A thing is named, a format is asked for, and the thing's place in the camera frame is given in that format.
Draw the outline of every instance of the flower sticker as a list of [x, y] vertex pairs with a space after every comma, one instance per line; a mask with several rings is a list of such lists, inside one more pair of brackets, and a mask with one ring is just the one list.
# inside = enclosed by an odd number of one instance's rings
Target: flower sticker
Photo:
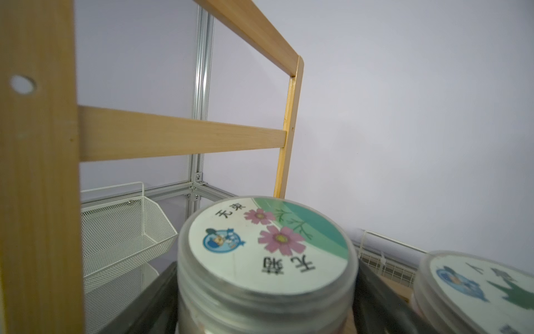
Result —
[[245, 219], [252, 220], [252, 224], [261, 223], [262, 225], [269, 225], [271, 220], [276, 220], [272, 212], [265, 212], [263, 209], [245, 212]]
[[275, 226], [267, 226], [267, 231], [261, 231], [260, 235], [262, 237], [258, 238], [259, 244], [267, 244], [265, 249], [271, 253], [274, 253], [276, 250], [280, 249], [282, 255], [293, 255], [291, 250], [294, 250], [297, 253], [302, 253], [306, 249], [306, 246], [299, 244], [299, 242], [304, 241], [304, 237], [300, 234], [293, 232], [287, 226], [282, 227], [282, 230], [278, 230]]

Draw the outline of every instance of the hole in wooden post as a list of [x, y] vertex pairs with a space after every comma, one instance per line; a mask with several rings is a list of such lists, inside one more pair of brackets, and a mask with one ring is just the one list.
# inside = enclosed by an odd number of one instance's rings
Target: hole in wooden post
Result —
[[12, 76], [10, 84], [14, 91], [22, 95], [31, 94], [35, 90], [35, 82], [22, 75]]

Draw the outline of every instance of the plastic jar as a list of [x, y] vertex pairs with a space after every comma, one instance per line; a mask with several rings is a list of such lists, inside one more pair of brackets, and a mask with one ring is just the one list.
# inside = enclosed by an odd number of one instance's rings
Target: plastic jar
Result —
[[350, 239], [313, 209], [216, 202], [179, 234], [180, 334], [341, 333], [357, 271]]
[[428, 253], [410, 302], [440, 333], [534, 333], [534, 277], [474, 255]]

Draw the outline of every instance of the cartoon logo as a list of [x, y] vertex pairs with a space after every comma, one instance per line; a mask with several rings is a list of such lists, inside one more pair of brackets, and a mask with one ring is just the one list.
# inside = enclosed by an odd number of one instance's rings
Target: cartoon logo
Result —
[[456, 271], [452, 270], [447, 266], [444, 266], [443, 269], [436, 270], [437, 275], [449, 286], [454, 288], [461, 293], [482, 299], [483, 301], [488, 301], [484, 296], [484, 292], [480, 289], [480, 285], [475, 281], [471, 281], [458, 274]]
[[214, 253], [228, 253], [235, 250], [238, 246], [245, 244], [233, 229], [215, 230], [207, 229], [208, 234], [202, 243], [204, 247], [210, 252]]

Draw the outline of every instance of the metal profile bar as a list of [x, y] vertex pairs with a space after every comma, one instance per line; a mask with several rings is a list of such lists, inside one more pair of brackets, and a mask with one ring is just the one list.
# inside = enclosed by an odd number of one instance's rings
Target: metal profile bar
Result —
[[[193, 185], [193, 182], [186, 181], [186, 182], [180, 182], [176, 184], [164, 185], [162, 187], [151, 188], [151, 189], [145, 190], [145, 196], [150, 198], [153, 201], [158, 201], [158, 200], [167, 199], [167, 198], [171, 198], [175, 196], [186, 195], [192, 192], [191, 190], [192, 185]], [[101, 197], [97, 199], [91, 199], [91, 200], [83, 202], [82, 208], [87, 207], [87, 206], [105, 204], [105, 203], [113, 202], [116, 200], [126, 199], [129, 197], [140, 196], [140, 195], [141, 195], [140, 191], [134, 191], [134, 192], [125, 192], [125, 193], [112, 196], [112, 197], [106, 196], [106, 197]]]
[[196, 193], [202, 197], [206, 197], [207, 199], [212, 201], [218, 201], [221, 199], [232, 198], [237, 196], [207, 184], [194, 183], [192, 189], [193, 193]]
[[[211, 54], [213, 44], [213, 16], [199, 6], [197, 19], [197, 72], [195, 75], [195, 91], [193, 97], [192, 118], [196, 120], [208, 119], [209, 76], [211, 72]], [[189, 156], [189, 180], [202, 181], [197, 176], [202, 175], [204, 154]], [[188, 201], [186, 216], [189, 217], [199, 208], [199, 201]]]
[[136, 182], [130, 182], [130, 183], [124, 183], [124, 184], [116, 184], [116, 185], [108, 185], [106, 187], [99, 187], [94, 189], [85, 189], [80, 191], [80, 193], [89, 192], [89, 191], [98, 191], [98, 190], [105, 190], [105, 189], [111, 189], [111, 188], [118, 188], [118, 187], [124, 187], [126, 185], [133, 185], [133, 184], [140, 184], [141, 185], [141, 196], [145, 195], [145, 184], [141, 181]]

